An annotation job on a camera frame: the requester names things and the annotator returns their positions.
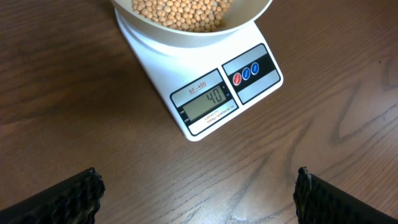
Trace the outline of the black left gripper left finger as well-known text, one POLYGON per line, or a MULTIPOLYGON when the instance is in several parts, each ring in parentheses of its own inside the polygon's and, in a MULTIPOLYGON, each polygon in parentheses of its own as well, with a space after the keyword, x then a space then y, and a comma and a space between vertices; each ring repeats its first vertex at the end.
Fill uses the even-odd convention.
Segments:
POLYGON ((104 192, 102 176, 90 167, 1 210, 1 223, 94 224, 104 192))

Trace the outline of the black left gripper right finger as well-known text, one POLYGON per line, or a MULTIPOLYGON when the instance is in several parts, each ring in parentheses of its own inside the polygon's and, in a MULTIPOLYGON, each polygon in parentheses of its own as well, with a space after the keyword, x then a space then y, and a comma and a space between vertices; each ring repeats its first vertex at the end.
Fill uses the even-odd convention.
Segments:
POLYGON ((395 218, 309 173, 298 170, 293 194, 299 224, 397 224, 395 218))

